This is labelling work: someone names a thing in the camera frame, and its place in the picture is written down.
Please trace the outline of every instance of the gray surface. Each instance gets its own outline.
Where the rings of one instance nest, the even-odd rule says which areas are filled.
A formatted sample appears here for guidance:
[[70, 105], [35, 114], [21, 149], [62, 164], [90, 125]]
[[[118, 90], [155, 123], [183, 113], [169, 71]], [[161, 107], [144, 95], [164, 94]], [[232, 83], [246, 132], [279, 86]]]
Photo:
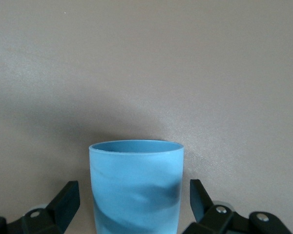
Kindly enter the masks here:
[[88, 145], [186, 147], [188, 182], [293, 231], [293, 1], [0, 0], [0, 215], [68, 181], [67, 234], [94, 233]]

